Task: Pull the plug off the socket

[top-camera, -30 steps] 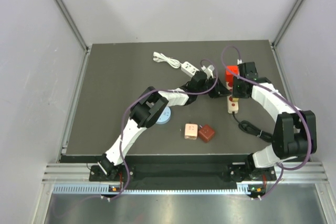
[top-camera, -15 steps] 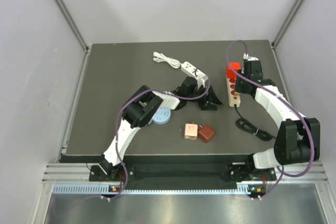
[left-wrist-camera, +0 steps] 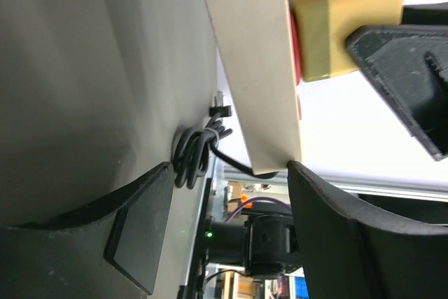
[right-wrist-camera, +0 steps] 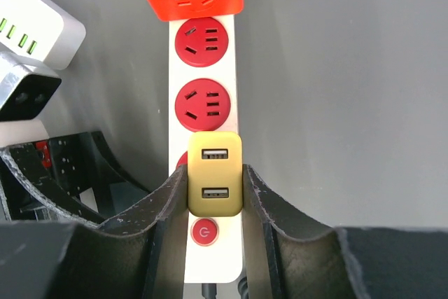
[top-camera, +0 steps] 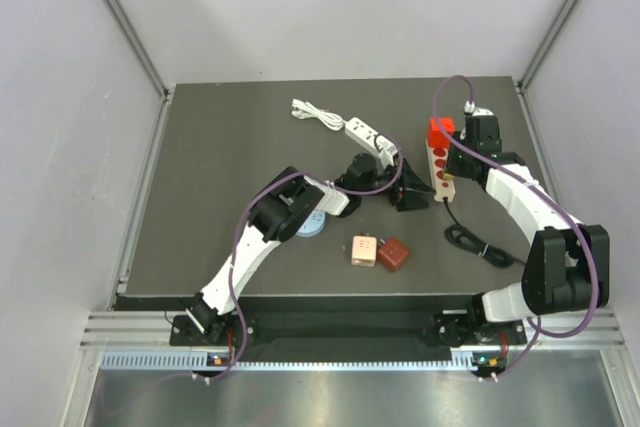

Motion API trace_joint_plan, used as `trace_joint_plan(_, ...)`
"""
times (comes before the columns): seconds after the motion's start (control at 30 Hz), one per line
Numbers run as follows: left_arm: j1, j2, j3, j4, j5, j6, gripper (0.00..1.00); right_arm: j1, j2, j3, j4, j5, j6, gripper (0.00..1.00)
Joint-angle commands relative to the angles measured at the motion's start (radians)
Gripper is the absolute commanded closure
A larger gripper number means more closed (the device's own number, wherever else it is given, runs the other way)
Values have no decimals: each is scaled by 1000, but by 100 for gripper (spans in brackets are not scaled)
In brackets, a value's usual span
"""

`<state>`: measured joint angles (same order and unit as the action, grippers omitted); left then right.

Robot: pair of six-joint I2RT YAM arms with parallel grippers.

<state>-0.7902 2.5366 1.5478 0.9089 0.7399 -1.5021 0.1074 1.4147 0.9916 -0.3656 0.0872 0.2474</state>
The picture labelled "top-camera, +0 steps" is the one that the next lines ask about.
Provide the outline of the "cream power strip red sockets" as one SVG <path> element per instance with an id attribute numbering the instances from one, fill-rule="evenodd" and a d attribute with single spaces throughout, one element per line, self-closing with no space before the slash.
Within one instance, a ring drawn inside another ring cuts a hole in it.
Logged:
<path id="1" fill-rule="evenodd" d="M 426 150 L 432 187 L 435 189 L 434 200 L 440 203 L 444 203 L 445 201 L 452 202 L 456 195 L 454 180 L 447 181 L 444 179 L 449 149 L 433 149 L 428 147 L 426 143 Z"/>

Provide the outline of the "red cube plug adapter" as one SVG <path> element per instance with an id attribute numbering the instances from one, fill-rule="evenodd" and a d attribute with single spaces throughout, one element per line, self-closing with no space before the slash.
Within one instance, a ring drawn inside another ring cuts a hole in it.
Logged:
<path id="1" fill-rule="evenodd" d="M 450 137 L 455 131 L 454 120 L 450 117 L 440 117 L 436 121 L 431 117 L 426 130 L 426 143 L 430 148 L 448 149 L 450 147 Z"/>

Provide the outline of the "brown cube plug adapter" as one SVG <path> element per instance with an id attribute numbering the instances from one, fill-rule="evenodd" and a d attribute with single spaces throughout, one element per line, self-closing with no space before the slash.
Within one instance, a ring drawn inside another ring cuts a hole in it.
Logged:
<path id="1" fill-rule="evenodd" d="M 395 237 L 384 241 L 377 249 L 377 261 L 389 272 L 397 272 L 408 260 L 409 249 Z"/>

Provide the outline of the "pink cube plug adapter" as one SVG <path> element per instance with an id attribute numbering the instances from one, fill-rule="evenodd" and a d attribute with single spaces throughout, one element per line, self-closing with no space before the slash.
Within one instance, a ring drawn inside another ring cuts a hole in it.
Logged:
<path id="1" fill-rule="evenodd" d="M 378 240 L 369 235 L 356 235 L 352 239 L 351 264 L 373 267 L 377 260 Z"/>

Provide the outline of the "white power strip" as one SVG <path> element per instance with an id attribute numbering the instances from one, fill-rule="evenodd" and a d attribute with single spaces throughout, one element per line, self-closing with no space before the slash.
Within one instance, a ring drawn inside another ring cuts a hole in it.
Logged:
<path id="1" fill-rule="evenodd" d="M 378 131 L 370 127 L 358 117 L 353 117 L 345 123 L 345 134 L 368 153 L 377 156 L 378 152 L 374 146 L 374 139 L 381 135 Z"/>

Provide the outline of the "round light blue socket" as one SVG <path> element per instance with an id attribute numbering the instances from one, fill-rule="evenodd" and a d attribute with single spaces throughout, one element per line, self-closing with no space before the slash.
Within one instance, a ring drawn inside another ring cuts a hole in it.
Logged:
<path id="1" fill-rule="evenodd" d="M 302 238 L 310 238 L 318 235 L 326 223 L 326 213 L 314 210 L 297 230 L 296 235 Z"/>

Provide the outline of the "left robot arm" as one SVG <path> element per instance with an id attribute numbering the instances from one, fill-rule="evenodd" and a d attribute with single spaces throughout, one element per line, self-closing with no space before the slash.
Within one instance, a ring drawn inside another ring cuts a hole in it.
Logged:
<path id="1" fill-rule="evenodd" d="M 358 154 L 333 181 L 286 168 L 245 208 L 229 257 L 186 305 L 192 331 L 205 343 L 220 341 L 240 293 L 257 268 L 276 247 L 294 237 L 313 212 L 347 217 L 360 207 L 363 197 L 374 195 L 386 196 L 399 212 L 421 210 L 434 193 L 398 154 L 382 170 L 373 155 Z"/>

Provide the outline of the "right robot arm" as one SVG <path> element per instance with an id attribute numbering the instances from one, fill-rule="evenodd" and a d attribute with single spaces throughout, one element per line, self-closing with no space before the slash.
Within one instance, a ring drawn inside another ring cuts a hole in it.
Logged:
<path id="1" fill-rule="evenodd" d="M 519 281 L 472 298 L 466 319 L 469 335 L 487 343 L 508 322 L 583 311 L 583 320 L 563 335 L 581 333 L 609 300 L 608 232 L 569 215 L 519 155 L 503 151 L 499 122 L 490 111 L 466 114 L 464 122 L 450 137 L 446 173 L 477 182 L 530 245 Z"/>

